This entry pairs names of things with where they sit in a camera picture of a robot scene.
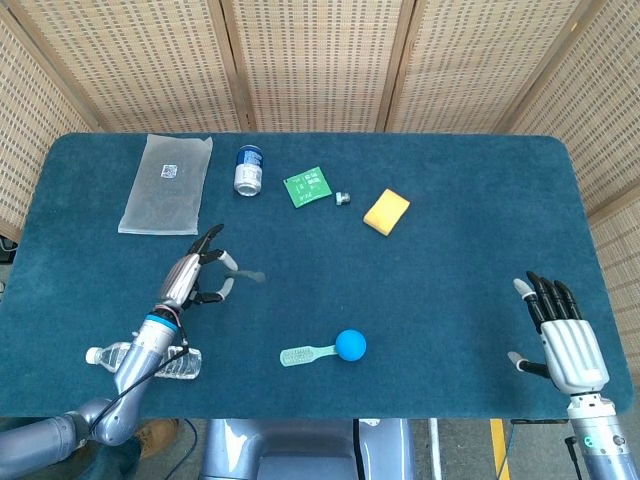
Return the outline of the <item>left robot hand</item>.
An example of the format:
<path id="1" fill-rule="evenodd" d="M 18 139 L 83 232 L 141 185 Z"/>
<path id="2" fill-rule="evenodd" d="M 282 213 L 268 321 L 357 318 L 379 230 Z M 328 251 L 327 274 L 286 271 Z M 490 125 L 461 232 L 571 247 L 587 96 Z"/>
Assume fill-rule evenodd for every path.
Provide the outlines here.
<path id="1" fill-rule="evenodd" d="M 214 292 L 202 292 L 198 283 L 202 267 L 211 262 L 221 262 L 229 273 L 239 271 L 236 261 L 226 250 L 209 249 L 211 241 L 223 228 L 223 224 L 211 227 L 173 265 L 160 288 L 160 304 L 185 310 L 191 304 L 218 303 L 229 296 L 235 284 L 233 277 L 226 277 L 222 286 Z"/>

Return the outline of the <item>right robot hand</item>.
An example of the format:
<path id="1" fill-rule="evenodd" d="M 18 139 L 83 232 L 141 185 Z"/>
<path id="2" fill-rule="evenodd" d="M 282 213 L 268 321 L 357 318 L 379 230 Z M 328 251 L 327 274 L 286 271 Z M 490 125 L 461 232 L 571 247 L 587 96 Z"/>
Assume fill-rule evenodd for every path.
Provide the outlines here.
<path id="1" fill-rule="evenodd" d="M 517 352 L 508 358 L 515 368 L 549 379 L 562 393 L 577 396 L 598 393 L 609 373 L 591 324 L 582 317 L 571 290 L 532 271 L 513 286 L 526 304 L 541 341 L 545 361 L 535 363 Z"/>

